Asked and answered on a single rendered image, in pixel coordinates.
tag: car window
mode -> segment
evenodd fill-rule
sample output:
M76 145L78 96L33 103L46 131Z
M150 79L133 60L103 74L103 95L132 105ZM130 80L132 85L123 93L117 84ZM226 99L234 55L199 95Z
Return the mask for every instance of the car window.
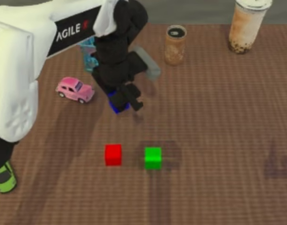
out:
M0 173L0 184L7 182L11 178L11 174L8 170Z
M79 81L78 84L75 86L75 89L79 91L82 88L82 83Z

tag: light blue toy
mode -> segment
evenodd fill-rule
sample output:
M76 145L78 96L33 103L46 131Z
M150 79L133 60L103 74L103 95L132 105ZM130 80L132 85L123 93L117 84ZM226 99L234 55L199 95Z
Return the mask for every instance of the light blue toy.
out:
M93 71L94 67L98 66L97 59L95 57L91 57L91 54L96 51L94 42L95 38L91 37L79 44L83 54L84 69L90 73Z

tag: red cube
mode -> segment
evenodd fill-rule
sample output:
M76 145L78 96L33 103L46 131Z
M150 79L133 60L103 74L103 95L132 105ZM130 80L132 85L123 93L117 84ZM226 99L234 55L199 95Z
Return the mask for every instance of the red cube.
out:
M105 163L107 166L121 165L121 145L105 145Z

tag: green toy car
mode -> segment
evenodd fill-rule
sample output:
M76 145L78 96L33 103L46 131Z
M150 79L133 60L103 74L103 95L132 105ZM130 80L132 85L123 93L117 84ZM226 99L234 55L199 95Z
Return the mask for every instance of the green toy car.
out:
M16 178L9 162L0 168L0 193L8 193L16 187Z

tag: red logo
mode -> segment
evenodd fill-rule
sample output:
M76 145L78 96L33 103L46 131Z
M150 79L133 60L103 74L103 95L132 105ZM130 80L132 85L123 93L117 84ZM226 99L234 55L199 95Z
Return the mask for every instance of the red logo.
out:
M88 20L85 20L82 24L82 29L85 30L88 27Z

